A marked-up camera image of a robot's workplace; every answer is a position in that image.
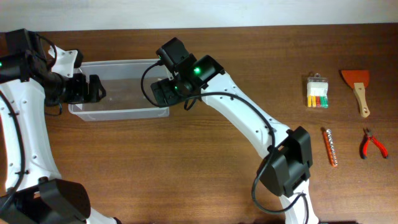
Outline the clear plastic container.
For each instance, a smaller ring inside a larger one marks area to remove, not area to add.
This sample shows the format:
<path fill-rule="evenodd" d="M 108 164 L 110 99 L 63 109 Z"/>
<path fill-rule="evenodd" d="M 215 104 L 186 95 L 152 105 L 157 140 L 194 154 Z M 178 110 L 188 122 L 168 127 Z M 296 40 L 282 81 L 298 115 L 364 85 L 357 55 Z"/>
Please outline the clear plastic container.
<path fill-rule="evenodd" d="M 83 121 L 168 117 L 169 108 L 150 104 L 141 90 L 142 74 L 156 62 L 156 59 L 83 62 L 75 72 L 98 75 L 106 97 L 98 103 L 69 105 L 69 112 Z"/>

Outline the clear case of coloured bits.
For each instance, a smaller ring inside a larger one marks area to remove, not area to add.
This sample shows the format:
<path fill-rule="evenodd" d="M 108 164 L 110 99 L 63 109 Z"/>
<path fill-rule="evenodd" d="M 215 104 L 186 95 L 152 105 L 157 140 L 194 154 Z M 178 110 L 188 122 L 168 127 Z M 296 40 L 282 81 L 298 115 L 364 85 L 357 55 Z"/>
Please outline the clear case of coloured bits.
<path fill-rule="evenodd" d="M 328 108 L 328 79 L 319 73 L 307 78 L 307 106 L 309 108 Z"/>

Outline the orange socket rail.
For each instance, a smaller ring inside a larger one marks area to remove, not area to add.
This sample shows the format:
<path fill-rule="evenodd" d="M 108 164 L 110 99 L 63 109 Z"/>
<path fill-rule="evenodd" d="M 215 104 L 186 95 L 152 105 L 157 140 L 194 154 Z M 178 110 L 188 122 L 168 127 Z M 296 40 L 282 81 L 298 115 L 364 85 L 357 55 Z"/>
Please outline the orange socket rail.
<path fill-rule="evenodd" d="M 328 154 L 329 163 L 332 167 L 338 166 L 336 150 L 334 147 L 332 131 L 330 129 L 322 128 L 323 139 L 325 142 L 326 151 Z"/>

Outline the red scraper with wooden handle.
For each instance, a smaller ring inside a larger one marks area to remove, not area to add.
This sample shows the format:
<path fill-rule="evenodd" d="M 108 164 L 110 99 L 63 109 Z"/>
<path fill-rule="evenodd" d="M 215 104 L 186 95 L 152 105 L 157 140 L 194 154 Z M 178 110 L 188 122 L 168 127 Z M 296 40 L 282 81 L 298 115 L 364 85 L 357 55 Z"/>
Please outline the red scraper with wooden handle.
<path fill-rule="evenodd" d="M 353 89 L 360 115 L 367 118 L 370 110 L 366 103 L 366 88 L 369 85 L 370 72 L 368 70 L 341 70 L 340 73 L 346 84 Z"/>

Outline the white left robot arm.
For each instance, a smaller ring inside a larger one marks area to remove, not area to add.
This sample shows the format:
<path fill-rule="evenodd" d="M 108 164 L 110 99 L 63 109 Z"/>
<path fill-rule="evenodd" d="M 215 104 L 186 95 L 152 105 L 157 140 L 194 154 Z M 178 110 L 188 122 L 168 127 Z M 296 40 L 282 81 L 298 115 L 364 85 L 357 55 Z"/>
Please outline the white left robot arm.
<path fill-rule="evenodd" d="M 97 103 L 106 90 L 97 75 L 79 71 L 83 55 L 62 50 L 27 29 L 7 32 L 1 58 L 1 126 L 7 157 L 6 223 L 117 223 L 97 212 L 84 186 L 57 169 L 45 123 L 48 106 Z"/>

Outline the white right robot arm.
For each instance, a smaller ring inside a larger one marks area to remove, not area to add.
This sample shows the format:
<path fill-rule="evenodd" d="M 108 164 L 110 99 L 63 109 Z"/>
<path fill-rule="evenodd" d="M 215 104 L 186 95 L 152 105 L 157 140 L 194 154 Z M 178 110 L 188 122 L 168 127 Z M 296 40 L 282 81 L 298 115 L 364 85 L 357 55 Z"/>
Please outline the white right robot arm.
<path fill-rule="evenodd" d="M 256 207 L 268 214 L 283 213 L 286 223 L 319 223 L 309 194 L 313 165 L 309 133 L 301 126 L 290 129 L 267 114 L 214 58 L 195 58 L 176 37 L 156 54 L 156 65 L 165 66 L 171 76 L 150 86 L 154 105 L 163 108 L 183 103 L 190 110 L 200 100 L 217 110 L 262 159 L 251 188 Z"/>

